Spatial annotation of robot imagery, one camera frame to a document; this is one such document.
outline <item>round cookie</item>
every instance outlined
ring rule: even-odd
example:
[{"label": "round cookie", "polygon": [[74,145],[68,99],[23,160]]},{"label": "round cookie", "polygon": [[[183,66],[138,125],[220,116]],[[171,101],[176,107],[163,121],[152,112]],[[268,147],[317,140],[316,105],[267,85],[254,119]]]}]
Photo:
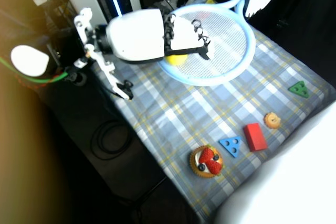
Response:
[{"label": "round cookie", "polygon": [[[206,152],[207,159],[204,161],[204,156],[201,158],[203,152]],[[211,170],[215,169],[216,173],[213,174],[210,172],[208,165],[212,166]],[[212,146],[201,146],[194,150],[190,155],[190,166],[195,174],[203,178],[213,178],[220,174],[221,169],[223,168],[223,159],[219,151]]]},{"label": "round cookie", "polygon": [[280,127],[281,118],[276,113],[268,113],[264,117],[264,121],[267,127],[270,129],[278,129]]}]

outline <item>blue triangle block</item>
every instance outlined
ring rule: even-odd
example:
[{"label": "blue triangle block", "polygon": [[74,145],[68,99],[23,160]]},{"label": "blue triangle block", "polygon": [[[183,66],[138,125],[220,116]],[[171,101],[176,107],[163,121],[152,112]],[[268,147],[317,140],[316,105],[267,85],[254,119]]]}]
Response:
[{"label": "blue triangle block", "polygon": [[239,148],[241,145],[241,137],[231,137],[219,140],[219,143],[234,157],[238,157]]}]

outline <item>red rectangular block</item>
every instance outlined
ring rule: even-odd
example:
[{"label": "red rectangular block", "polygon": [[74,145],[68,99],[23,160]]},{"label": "red rectangular block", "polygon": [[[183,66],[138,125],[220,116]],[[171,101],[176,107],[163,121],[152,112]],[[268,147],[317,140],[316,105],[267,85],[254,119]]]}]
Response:
[{"label": "red rectangular block", "polygon": [[244,127],[244,133],[248,146],[252,152],[264,150],[267,148],[267,143],[258,123],[246,125]]}]

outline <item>toy block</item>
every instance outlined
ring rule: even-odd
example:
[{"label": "toy block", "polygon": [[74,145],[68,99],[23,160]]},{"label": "toy block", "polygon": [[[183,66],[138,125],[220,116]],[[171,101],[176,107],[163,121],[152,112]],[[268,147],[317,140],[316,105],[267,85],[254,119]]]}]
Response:
[{"label": "toy block", "polygon": [[239,148],[241,144],[241,137],[231,137],[219,140],[219,143],[234,157],[238,157]]},{"label": "toy block", "polygon": [[246,125],[244,127],[244,133],[248,146],[252,152],[264,150],[267,148],[267,143],[258,123]]},{"label": "toy block", "polygon": [[299,81],[298,83],[296,83],[295,85],[290,87],[288,90],[290,92],[294,93],[294,94],[297,94],[297,95],[301,96],[301,97],[304,97],[304,98],[309,97],[307,87],[306,87],[304,81]]}]

